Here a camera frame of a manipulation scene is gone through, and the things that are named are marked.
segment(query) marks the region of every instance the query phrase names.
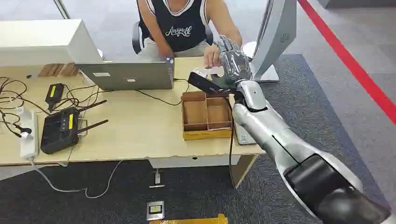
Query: white monitor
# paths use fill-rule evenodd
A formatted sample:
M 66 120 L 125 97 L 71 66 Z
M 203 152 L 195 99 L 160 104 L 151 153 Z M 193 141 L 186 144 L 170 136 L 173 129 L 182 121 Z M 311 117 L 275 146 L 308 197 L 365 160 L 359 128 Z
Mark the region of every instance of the white monitor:
M 250 67 L 258 82 L 279 80 L 273 63 L 296 38 L 297 30 L 297 0 L 267 0 L 266 5 L 257 42 L 243 48 L 253 58 Z
M 100 63 L 82 20 L 0 21 L 0 66 Z

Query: man's arm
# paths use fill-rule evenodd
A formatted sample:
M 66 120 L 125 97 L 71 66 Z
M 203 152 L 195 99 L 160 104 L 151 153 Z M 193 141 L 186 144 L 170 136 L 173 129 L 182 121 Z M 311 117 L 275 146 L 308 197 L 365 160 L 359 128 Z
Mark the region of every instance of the man's arm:
M 151 36 L 157 43 L 158 50 L 162 56 L 173 56 L 174 53 L 162 35 L 156 17 L 151 13 L 146 0 L 138 0 L 139 11 L 143 18 L 144 24 L 147 26 Z
M 242 37 L 231 19 L 224 0 L 207 0 L 206 15 L 213 21 L 214 27 L 220 35 L 228 37 L 239 46 L 242 45 Z
M 242 37 L 231 19 L 227 5 L 223 0 L 206 0 L 206 15 L 220 35 L 224 35 L 233 43 L 242 45 Z M 220 66 L 219 49 L 216 45 L 208 47 L 204 55 L 205 67 Z

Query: power strip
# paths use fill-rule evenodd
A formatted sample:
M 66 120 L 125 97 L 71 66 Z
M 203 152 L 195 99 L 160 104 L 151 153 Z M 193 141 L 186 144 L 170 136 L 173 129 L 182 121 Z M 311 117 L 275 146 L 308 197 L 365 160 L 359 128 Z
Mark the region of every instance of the power strip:
M 37 157 L 39 154 L 37 115 L 25 107 L 19 107 L 16 110 L 16 113 L 21 117 L 20 126 L 32 130 L 31 133 L 21 133 L 20 156 L 24 159 Z

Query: yellow object on floor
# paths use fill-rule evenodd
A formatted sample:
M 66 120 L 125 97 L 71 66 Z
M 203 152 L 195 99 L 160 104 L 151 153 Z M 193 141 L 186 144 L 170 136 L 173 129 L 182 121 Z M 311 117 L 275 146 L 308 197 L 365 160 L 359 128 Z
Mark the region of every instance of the yellow object on floor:
M 181 220 L 156 220 L 150 224 L 228 224 L 224 214 L 218 214 L 217 218 L 197 218 L 197 219 L 181 219 Z

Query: laptop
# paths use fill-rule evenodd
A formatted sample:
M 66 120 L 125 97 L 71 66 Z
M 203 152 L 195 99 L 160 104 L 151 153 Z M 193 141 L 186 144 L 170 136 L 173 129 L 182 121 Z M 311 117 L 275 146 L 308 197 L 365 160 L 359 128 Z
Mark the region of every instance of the laptop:
M 103 61 L 76 64 L 102 90 L 168 90 L 173 88 L 174 59 L 138 62 Z

